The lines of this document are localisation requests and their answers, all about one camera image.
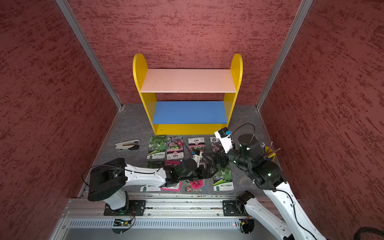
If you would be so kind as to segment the purple flower seed bag top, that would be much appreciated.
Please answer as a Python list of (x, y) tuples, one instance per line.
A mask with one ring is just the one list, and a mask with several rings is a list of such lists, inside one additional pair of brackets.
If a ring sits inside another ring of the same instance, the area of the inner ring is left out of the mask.
[(210, 137), (212, 152), (217, 153), (223, 150), (220, 140), (216, 137)]

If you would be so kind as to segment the pink flower seed bag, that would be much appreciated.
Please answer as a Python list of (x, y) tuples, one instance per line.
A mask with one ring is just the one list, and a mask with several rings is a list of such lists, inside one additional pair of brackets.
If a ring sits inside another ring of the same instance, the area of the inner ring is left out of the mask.
[(189, 146), (189, 150), (192, 154), (197, 153), (197, 151), (203, 153), (205, 151), (205, 147), (206, 147), (205, 139), (203, 137), (189, 138), (188, 139), (188, 146)]
[(186, 192), (201, 192), (204, 185), (205, 185), (204, 180), (186, 181), (185, 191)]

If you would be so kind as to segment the pink flower seed bag top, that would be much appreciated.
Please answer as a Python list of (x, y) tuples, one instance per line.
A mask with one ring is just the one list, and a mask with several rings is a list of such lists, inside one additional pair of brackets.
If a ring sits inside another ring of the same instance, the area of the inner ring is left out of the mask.
[(197, 153), (197, 151), (203, 153), (205, 151), (205, 147), (206, 147), (205, 139), (203, 137), (189, 138), (188, 139), (188, 146), (189, 146), (189, 150), (192, 154)]

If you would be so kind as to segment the aster seed bag top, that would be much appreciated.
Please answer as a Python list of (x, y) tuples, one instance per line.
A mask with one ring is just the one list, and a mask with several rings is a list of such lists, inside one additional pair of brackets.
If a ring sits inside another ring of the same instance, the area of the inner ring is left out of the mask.
[(167, 160), (182, 160), (184, 158), (184, 141), (182, 136), (167, 137)]

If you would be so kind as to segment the pink back-side seed bag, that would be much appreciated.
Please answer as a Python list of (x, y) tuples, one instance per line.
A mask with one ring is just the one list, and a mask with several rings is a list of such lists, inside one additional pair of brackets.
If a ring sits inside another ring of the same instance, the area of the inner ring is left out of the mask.
[[(181, 163), (181, 160), (167, 160), (165, 162), (165, 165), (166, 166), (169, 166), (169, 165), (178, 166), (180, 163)], [(171, 187), (161, 187), (161, 190), (179, 192), (181, 190), (181, 182), (179, 182), (177, 185), (174, 185)]]

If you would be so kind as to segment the green gourd seed bag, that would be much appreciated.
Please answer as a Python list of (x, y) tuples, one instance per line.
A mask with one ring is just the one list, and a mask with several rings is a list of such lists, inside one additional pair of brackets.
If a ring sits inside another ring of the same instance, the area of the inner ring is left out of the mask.
[(151, 136), (147, 153), (148, 160), (165, 159), (166, 157), (166, 135)]

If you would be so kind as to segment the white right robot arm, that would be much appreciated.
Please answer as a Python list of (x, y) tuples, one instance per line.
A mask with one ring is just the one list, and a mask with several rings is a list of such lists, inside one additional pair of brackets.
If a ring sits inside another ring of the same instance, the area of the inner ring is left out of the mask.
[(235, 146), (233, 133), (227, 128), (215, 132), (221, 143), (216, 153), (204, 154), (212, 160), (227, 160), (262, 190), (281, 217), (266, 209), (249, 191), (237, 197), (237, 209), (261, 223), (278, 240), (323, 240), (325, 237), (312, 223), (296, 199), (280, 166), (270, 159), (273, 154), (265, 143), (251, 134)]

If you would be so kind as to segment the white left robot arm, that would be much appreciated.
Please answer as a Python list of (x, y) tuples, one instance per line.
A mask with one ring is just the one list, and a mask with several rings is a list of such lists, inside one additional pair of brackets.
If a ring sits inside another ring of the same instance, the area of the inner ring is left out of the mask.
[(128, 213), (127, 186), (152, 185), (157, 188), (170, 188), (181, 181), (197, 181), (212, 178), (217, 169), (211, 164), (198, 166), (193, 159), (181, 161), (178, 165), (165, 165), (160, 168), (140, 168), (125, 163), (124, 158), (114, 159), (106, 164), (90, 169), (88, 201), (106, 203), (118, 215)]

